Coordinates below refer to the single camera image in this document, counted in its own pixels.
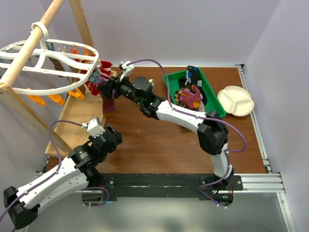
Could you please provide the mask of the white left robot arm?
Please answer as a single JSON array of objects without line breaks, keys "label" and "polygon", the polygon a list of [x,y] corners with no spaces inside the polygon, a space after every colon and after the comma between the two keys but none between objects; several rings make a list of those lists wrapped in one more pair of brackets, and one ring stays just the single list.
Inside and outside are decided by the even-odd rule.
[{"label": "white left robot arm", "polygon": [[0,217],[9,215],[15,230],[30,225],[40,212],[65,196],[99,186],[96,166],[122,143],[122,135],[111,125],[102,127],[97,118],[78,126],[89,133],[86,143],[75,147],[64,159],[59,158],[56,167],[32,182],[3,192],[5,211]]}]

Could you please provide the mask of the maroon purple sock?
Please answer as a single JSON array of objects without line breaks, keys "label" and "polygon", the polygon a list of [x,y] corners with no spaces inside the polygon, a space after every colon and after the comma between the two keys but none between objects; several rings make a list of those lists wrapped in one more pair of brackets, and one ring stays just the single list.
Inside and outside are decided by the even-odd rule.
[{"label": "maroon purple sock", "polygon": [[188,94],[188,97],[183,100],[183,103],[188,109],[197,110],[202,102],[198,87],[191,85],[190,88],[183,88],[183,91]]},{"label": "maroon purple sock", "polygon": [[114,112],[116,110],[113,98],[107,99],[104,96],[104,94],[99,90],[99,86],[102,86],[102,85],[106,84],[106,82],[108,80],[109,79],[105,79],[105,78],[102,78],[102,77],[99,77],[97,79],[97,90],[99,91],[99,94],[100,94],[100,96],[102,98],[102,113],[104,115],[111,114],[112,112]]}]

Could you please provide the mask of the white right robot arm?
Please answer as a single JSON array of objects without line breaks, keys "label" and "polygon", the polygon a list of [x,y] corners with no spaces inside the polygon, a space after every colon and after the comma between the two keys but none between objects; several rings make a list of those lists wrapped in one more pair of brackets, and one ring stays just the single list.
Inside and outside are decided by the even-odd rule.
[{"label": "white right robot arm", "polygon": [[136,103],[148,118],[168,121],[187,128],[198,136],[201,149],[210,154],[214,167],[214,183],[221,190],[232,185],[233,167],[227,154],[229,131],[215,111],[210,114],[171,104],[153,93],[153,83],[145,77],[129,81],[128,77],[112,77],[98,90],[105,98],[125,98]]}]

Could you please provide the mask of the black blue logo sock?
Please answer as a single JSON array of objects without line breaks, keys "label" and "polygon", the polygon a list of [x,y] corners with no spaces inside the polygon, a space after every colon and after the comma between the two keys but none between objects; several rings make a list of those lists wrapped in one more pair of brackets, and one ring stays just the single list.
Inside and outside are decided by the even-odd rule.
[{"label": "black blue logo sock", "polygon": [[207,96],[202,88],[202,79],[200,77],[200,70],[194,66],[187,66],[185,77],[178,80],[179,87],[183,88],[190,85],[195,85],[200,91],[201,99],[204,105],[207,104]]}]

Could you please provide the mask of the red white striped sock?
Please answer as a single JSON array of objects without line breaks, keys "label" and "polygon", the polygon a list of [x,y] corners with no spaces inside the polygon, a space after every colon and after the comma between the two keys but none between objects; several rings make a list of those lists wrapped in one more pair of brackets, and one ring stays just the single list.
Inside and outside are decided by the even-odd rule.
[{"label": "red white striped sock", "polygon": [[112,75],[112,63],[109,61],[100,60],[98,72],[99,72],[98,81],[100,83],[108,81]]}]

